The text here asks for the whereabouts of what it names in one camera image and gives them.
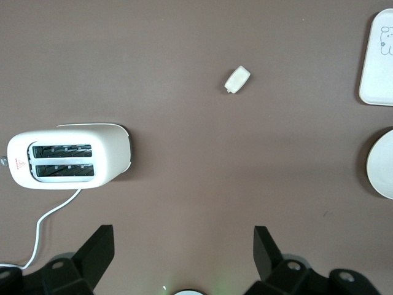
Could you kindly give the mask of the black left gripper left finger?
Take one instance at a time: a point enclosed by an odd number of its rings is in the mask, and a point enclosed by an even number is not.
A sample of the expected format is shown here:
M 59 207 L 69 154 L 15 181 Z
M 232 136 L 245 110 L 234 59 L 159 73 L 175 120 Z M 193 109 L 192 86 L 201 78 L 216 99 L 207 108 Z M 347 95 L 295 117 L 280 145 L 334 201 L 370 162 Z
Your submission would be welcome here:
M 114 228 L 102 225 L 71 258 L 58 258 L 45 265 L 44 294 L 94 295 L 114 254 Z

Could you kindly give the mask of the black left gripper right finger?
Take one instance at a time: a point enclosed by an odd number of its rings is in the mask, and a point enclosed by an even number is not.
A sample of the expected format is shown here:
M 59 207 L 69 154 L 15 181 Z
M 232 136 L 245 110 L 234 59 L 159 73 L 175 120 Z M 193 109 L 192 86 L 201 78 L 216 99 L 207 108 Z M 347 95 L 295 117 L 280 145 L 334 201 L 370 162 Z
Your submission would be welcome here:
M 308 262 L 282 254 L 265 226 L 254 227 L 253 258 L 259 280 L 245 295 L 319 295 L 312 289 L 314 275 Z

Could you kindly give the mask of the round cream plate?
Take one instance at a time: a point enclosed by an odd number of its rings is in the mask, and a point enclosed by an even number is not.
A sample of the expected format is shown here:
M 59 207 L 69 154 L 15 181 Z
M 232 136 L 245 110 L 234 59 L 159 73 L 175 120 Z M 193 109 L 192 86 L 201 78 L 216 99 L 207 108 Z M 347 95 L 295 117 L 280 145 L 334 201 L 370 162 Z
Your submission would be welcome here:
M 366 171 L 374 190 L 393 200 L 393 129 L 381 136 L 370 149 Z

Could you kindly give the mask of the small white bun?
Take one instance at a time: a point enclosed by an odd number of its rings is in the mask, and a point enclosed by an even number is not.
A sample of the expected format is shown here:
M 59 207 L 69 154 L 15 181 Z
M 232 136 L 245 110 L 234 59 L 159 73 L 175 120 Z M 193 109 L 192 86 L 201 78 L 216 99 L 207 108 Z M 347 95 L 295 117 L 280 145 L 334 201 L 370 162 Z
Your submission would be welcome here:
M 245 85 L 250 76 L 251 73 L 245 67 L 237 67 L 224 84 L 227 93 L 236 94 Z

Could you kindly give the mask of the cream rabbit print tray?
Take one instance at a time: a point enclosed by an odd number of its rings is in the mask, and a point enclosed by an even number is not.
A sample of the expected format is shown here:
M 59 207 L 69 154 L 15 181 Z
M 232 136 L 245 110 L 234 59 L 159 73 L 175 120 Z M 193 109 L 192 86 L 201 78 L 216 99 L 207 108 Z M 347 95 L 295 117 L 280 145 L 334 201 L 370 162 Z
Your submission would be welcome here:
M 367 104 L 393 106 L 393 8 L 382 10 L 372 21 L 359 97 Z

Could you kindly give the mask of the white two-slot toaster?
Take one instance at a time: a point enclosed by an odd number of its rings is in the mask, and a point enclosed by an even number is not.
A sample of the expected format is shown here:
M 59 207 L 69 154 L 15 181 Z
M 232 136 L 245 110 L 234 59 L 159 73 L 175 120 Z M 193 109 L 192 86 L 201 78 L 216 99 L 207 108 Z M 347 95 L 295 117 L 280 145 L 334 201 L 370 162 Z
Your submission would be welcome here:
M 14 181 L 37 190 L 100 187 L 129 169 L 130 136 L 111 123 L 64 124 L 23 132 L 7 145 Z

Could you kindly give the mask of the brown table cover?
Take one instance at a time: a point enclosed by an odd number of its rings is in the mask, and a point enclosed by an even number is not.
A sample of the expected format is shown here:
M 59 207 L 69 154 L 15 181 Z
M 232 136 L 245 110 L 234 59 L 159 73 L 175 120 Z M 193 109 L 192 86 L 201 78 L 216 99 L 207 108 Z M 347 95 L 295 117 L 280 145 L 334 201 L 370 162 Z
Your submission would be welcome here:
M 96 295 L 243 295 L 266 226 L 319 274 L 393 295 L 393 200 L 365 171 L 393 108 L 358 97 L 393 0 L 0 0 L 0 155 L 25 131 L 113 122 L 130 169 L 42 224 L 34 272 L 102 224 Z M 224 84 L 239 66 L 251 76 Z

